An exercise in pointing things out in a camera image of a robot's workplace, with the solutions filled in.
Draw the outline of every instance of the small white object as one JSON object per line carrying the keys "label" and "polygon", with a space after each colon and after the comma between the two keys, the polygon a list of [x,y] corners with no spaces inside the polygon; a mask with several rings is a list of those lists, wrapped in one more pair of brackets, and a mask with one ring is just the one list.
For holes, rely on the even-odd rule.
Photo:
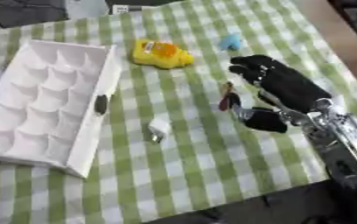
{"label": "small white object", "polygon": [[121,71],[114,45],[24,43],[0,79],[0,161],[86,178],[103,120],[95,99],[109,100]]}
{"label": "small white object", "polygon": [[142,5],[127,5],[127,4],[114,4],[112,5],[112,15],[125,14],[132,11],[142,11],[146,9],[153,9],[157,6],[142,6]]}
{"label": "small white object", "polygon": [[149,130],[152,133],[152,141],[160,143],[171,133],[172,126],[166,120],[156,117],[150,122]]}

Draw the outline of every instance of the floor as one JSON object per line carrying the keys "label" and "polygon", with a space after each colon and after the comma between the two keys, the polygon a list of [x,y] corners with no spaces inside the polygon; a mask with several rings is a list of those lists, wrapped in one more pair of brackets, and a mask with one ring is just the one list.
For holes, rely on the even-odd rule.
{"label": "floor", "polygon": [[[74,17],[76,9],[68,4],[73,0],[0,0],[0,23],[4,27],[59,21]],[[149,5],[167,3],[171,0],[148,0]],[[143,0],[108,0],[112,4],[140,4]],[[284,192],[275,192],[263,197],[216,207],[211,210],[186,213],[155,220],[150,224],[300,224],[308,217],[341,216],[346,214],[344,203],[333,195],[333,184],[325,181],[314,185],[296,187]]]}

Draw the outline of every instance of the yellow bottle cap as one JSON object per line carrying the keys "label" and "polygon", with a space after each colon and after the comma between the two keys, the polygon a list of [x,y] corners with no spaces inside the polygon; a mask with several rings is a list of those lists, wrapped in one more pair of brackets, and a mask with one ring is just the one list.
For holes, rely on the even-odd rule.
{"label": "yellow bottle cap", "polygon": [[194,62],[194,58],[189,52],[182,51],[179,61],[180,61],[180,64],[182,66],[184,66],[184,65],[192,64]]}

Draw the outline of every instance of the small blue object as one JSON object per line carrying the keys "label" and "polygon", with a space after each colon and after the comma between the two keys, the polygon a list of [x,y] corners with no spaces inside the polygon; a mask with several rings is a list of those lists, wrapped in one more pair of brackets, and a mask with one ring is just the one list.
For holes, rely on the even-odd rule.
{"label": "small blue object", "polygon": [[240,35],[238,35],[237,33],[226,36],[220,42],[220,49],[222,50],[227,50],[228,48],[233,50],[238,50],[241,46],[242,46],[241,38]]}

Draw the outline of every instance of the table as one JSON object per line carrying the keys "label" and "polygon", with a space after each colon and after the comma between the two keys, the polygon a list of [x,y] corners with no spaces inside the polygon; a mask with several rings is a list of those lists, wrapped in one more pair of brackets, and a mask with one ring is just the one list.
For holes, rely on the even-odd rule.
{"label": "table", "polygon": [[[243,36],[238,52],[217,48]],[[135,38],[171,40],[194,66],[171,71],[128,62]],[[228,73],[229,58],[266,53],[297,68],[357,115],[357,81],[290,1],[193,0],[142,13],[36,24],[0,31],[0,74],[29,39],[120,46],[124,72],[90,176],[0,164],[0,223],[138,223],[326,179],[299,129],[246,129],[216,104],[236,83],[245,106],[253,89]],[[173,134],[147,142],[147,122],[168,116]]]}

